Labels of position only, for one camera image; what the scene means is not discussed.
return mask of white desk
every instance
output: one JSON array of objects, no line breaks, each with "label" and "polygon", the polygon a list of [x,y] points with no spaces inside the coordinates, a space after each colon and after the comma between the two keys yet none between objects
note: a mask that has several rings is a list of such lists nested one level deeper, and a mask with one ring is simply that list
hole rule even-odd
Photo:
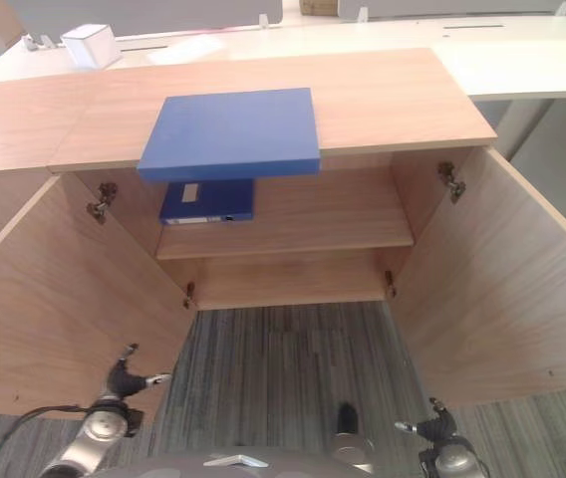
[{"label": "white desk", "polygon": [[[467,28],[488,25],[502,26]],[[367,24],[299,23],[288,19],[267,30],[210,35],[226,46],[222,58],[229,61],[430,47],[474,99],[566,97],[566,17],[445,18]],[[180,33],[120,38],[124,57],[110,68],[150,65],[147,54],[153,49],[177,45],[191,36]],[[63,48],[28,52],[18,43],[0,57],[0,82],[75,71]]]}]

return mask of blue box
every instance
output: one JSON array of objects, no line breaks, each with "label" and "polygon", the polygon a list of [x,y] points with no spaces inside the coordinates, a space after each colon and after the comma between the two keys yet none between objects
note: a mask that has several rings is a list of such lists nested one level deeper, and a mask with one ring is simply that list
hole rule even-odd
[{"label": "blue box", "polygon": [[159,213],[162,224],[245,221],[252,219],[254,180],[172,183]]},{"label": "blue box", "polygon": [[316,174],[309,88],[170,97],[138,165],[148,181]]}]

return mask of cabinet shelf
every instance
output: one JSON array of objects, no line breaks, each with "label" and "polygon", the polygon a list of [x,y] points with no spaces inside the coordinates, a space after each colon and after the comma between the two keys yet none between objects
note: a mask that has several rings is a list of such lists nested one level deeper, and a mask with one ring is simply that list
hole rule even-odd
[{"label": "cabinet shelf", "polygon": [[254,219],[165,226],[160,260],[414,244],[387,167],[259,179]]},{"label": "cabinet shelf", "polygon": [[292,252],[162,261],[180,287],[195,284],[201,310],[380,301],[385,298],[379,252]]}]

